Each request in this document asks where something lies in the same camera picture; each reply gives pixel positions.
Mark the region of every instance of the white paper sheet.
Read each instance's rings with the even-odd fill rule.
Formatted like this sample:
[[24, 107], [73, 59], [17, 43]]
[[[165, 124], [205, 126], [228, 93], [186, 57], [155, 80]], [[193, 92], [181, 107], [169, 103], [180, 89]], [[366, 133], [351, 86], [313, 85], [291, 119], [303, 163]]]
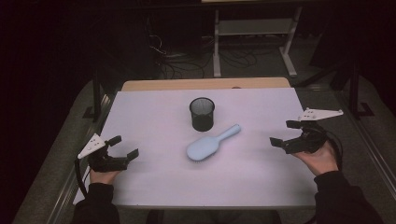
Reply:
[[[190, 102], [215, 103], [214, 126], [191, 127]], [[102, 138], [121, 135], [109, 155], [140, 156], [116, 179], [113, 203], [147, 207], [293, 207], [315, 204], [314, 176], [298, 159], [272, 147], [269, 137], [289, 140], [286, 127], [303, 113], [293, 88], [119, 92]], [[238, 123], [242, 131], [220, 143], [205, 161], [190, 161], [187, 145]], [[74, 203], [83, 199], [80, 191]]]

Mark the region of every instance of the hairbrush handle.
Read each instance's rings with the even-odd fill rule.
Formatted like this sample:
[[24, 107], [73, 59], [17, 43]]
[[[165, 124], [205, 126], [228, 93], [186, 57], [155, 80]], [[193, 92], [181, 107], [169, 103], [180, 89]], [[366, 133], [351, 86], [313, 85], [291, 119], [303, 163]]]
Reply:
[[224, 133], [221, 133], [219, 136], [216, 137], [216, 139], [220, 142], [228, 137], [233, 136], [236, 133], [241, 132], [241, 126], [239, 124], [235, 124], [233, 127], [227, 129]]

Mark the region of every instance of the white bracket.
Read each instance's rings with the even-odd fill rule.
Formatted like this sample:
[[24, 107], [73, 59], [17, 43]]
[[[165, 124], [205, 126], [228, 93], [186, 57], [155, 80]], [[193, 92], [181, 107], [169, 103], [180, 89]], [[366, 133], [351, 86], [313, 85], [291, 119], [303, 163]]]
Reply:
[[90, 155], [94, 151], [98, 150], [99, 148], [104, 147], [105, 145], [106, 145], [105, 141], [102, 138], [100, 138], [99, 135], [94, 133], [91, 140], [87, 143], [87, 145], [78, 154], [78, 158], [82, 159], [82, 158]]
[[318, 120], [318, 119], [328, 119], [336, 116], [343, 115], [342, 110], [316, 110], [307, 108], [304, 113], [298, 117], [298, 120]]

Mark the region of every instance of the light blue hairbrush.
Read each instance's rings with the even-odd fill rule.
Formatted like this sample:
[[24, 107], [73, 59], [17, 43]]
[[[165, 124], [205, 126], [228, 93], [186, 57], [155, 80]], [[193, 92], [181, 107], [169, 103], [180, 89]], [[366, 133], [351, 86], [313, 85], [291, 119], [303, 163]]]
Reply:
[[195, 142], [189, 144], [187, 147], [187, 156], [193, 161], [202, 161], [207, 157], [213, 155], [219, 148], [219, 143], [228, 138], [233, 136], [236, 133], [241, 131], [241, 127], [239, 124], [235, 124], [233, 127], [225, 131], [224, 133], [220, 134], [216, 137], [203, 137]]

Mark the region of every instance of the person's left hand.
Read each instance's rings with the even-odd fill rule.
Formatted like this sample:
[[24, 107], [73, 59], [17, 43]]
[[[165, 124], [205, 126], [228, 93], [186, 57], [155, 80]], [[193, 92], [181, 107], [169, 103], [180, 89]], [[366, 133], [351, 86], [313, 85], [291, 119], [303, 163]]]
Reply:
[[102, 183], [112, 185], [116, 176], [121, 173], [121, 171], [112, 171], [106, 173], [95, 172], [93, 169], [90, 171], [91, 183]]

